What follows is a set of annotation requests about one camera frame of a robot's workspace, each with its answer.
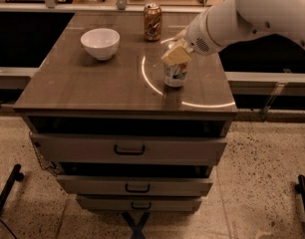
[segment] dark countertop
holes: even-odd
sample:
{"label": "dark countertop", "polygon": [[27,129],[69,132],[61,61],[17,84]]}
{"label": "dark countertop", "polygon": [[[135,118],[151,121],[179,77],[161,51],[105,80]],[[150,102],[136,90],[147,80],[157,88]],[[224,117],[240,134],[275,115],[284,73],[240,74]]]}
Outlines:
{"label": "dark countertop", "polygon": [[[163,13],[161,39],[172,37],[194,13]],[[94,28],[117,30],[121,42],[107,61],[83,49],[81,36]],[[236,114],[234,99],[217,54],[194,55],[186,84],[163,83],[163,45],[144,39],[139,12],[76,13],[14,106],[17,112]]]}

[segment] drawer handle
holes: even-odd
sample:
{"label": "drawer handle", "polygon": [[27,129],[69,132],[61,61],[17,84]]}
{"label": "drawer handle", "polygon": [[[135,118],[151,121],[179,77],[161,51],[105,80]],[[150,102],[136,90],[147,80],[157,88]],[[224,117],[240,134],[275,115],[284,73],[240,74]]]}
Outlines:
{"label": "drawer handle", "polygon": [[150,190],[151,190],[150,184],[147,185],[147,189],[145,189],[145,190],[132,190],[132,189],[129,189],[128,183],[126,183],[126,185],[125,185],[125,191],[128,193],[148,193],[148,192],[150,192]]}
{"label": "drawer handle", "polygon": [[132,202],[132,209],[133,210],[149,210],[152,208],[152,203],[150,202],[149,206],[135,206],[135,204]]}
{"label": "drawer handle", "polygon": [[118,150],[118,145],[115,144],[114,146],[114,152],[117,155],[143,155],[145,153],[145,146],[143,145],[142,150],[139,152],[132,152],[132,151],[120,151]]}

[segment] floor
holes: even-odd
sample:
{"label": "floor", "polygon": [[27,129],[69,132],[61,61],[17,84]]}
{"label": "floor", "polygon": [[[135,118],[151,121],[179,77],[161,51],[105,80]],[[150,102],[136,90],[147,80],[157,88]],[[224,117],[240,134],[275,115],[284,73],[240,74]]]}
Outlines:
{"label": "floor", "polygon": [[[189,213],[100,212],[81,209],[56,178],[40,168],[29,130],[11,106],[0,110],[0,192],[16,163],[15,182],[1,215],[17,238],[272,239],[305,238],[305,112],[271,113],[262,121],[243,111],[212,173],[214,184]],[[0,238],[13,238],[0,221]]]}

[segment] white bowl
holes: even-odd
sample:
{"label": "white bowl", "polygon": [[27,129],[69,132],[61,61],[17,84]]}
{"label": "white bowl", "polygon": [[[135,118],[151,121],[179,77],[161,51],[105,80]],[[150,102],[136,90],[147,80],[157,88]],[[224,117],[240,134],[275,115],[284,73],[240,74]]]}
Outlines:
{"label": "white bowl", "polygon": [[120,34],[113,29],[98,28],[86,32],[81,42],[85,50],[98,60],[107,60],[116,53]]}

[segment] drawer front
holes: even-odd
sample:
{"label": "drawer front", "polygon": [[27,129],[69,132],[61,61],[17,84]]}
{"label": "drawer front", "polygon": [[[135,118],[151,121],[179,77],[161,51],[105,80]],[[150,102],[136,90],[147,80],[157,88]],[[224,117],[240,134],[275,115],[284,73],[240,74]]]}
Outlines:
{"label": "drawer front", "polygon": [[66,162],[190,162],[214,166],[226,146],[225,138],[33,134],[32,140],[46,159]]}
{"label": "drawer front", "polygon": [[59,175],[67,193],[140,196],[205,196],[209,178],[125,178]]}
{"label": "drawer front", "polygon": [[115,197],[78,195],[77,201],[88,210],[119,211],[187,211],[195,212],[200,204],[200,197]]}

